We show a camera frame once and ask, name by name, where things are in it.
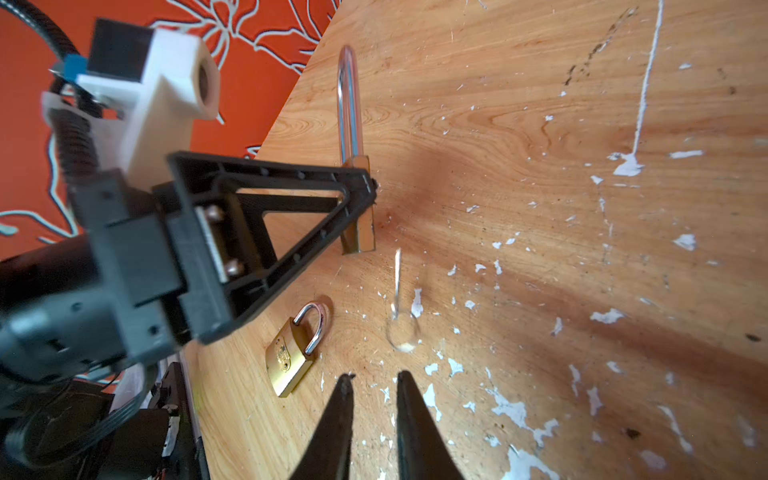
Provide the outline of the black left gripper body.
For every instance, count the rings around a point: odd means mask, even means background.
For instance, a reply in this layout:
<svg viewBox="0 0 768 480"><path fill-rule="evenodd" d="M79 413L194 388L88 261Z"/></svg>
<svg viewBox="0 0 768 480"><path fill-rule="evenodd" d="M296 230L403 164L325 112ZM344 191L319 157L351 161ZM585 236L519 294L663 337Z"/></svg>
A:
<svg viewBox="0 0 768 480"><path fill-rule="evenodd" d="M143 192L110 170L74 180L70 199L82 235L1 265L1 373L20 384L154 364L194 340L173 179Z"/></svg>

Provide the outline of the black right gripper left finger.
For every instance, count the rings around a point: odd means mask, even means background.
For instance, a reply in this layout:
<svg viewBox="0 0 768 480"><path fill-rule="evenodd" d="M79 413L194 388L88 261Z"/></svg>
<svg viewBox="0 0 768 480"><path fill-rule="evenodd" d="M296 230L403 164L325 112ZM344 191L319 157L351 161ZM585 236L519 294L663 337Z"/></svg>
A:
<svg viewBox="0 0 768 480"><path fill-rule="evenodd" d="M342 374L329 398L294 479L348 479L354 419L354 374Z"/></svg>

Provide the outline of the small silver key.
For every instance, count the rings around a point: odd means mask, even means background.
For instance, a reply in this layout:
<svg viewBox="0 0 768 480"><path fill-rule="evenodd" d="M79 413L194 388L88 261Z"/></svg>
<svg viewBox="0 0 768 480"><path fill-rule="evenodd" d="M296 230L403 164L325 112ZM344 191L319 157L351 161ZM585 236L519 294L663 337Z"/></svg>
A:
<svg viewBox="0 0 768 480"><path fill-rule="evenodd" d="M410 313L403 314L401 311L401 272L402 249L398 248L394 256L394 293L385 334L392 348L410 354L418 345L420 331L417 320Z"/></svg>

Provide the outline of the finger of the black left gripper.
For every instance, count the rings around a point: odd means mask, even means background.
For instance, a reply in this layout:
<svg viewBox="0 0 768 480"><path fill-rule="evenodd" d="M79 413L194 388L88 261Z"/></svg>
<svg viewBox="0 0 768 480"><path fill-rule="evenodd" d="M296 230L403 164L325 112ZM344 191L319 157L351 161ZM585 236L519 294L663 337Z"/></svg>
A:
<svg viewBox="0 0 768 480"><path fill-rule="evenodd" d="M362 224L377 182L362 168L178 152L180 211L169 224L191 337L220 340L260 315L343 233Z"/></svg>

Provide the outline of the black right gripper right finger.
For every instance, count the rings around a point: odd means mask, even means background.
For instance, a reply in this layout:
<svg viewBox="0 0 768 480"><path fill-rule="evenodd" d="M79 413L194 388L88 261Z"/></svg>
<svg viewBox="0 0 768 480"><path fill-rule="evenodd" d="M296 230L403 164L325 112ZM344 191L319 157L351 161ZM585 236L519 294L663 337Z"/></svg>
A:
<svg viewBox="0 0 768 480"><path fill-rule="evenodd" d="M463 479L413 375L397 376L397 457L400 479Z"/></svg>

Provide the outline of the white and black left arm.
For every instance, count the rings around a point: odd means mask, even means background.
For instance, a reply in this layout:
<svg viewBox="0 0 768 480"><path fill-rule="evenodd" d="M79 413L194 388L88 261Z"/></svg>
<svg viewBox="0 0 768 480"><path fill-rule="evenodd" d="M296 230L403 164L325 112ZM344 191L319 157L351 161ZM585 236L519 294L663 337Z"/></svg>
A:
<svg viewBox="0 0 768 480"><path fill-rule="evenodd" d="M1 438L43 470L125 425L161 361L246 325L330 244L372 250L377 184L350 47L340 165L247 160L189 148L221 93L201 38L101 18L82 56L33 3L2 8L57 57L41 106L78 226L1 264Z"/></svg>

